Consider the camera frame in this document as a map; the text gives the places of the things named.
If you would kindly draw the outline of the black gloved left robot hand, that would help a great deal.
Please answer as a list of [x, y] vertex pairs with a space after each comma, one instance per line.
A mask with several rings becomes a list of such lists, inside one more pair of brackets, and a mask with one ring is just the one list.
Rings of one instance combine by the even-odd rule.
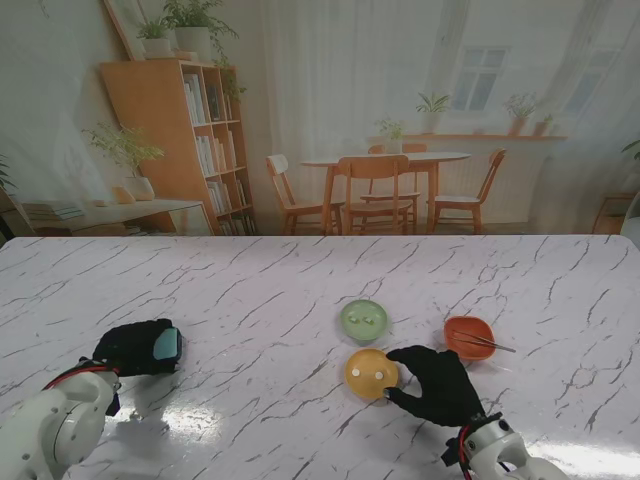
[[182, 357], [182, 343], [169, 319], [134, 322], [106, 332], [92, 359], [114, 367], [120, 377], [170, 374]]

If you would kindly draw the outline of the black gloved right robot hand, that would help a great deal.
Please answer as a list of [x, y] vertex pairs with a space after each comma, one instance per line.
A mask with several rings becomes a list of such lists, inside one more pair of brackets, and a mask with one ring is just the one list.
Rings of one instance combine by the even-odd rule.
[[464, 427], [485, 415], [478, 394], [454, 351], [438, 352], [413, 345], [394, 349], [386, 357], [404, 365], [420, 384], [419, 397], [397, 387], [385, 389], [385, 397], [409, 414], [443, 427]]

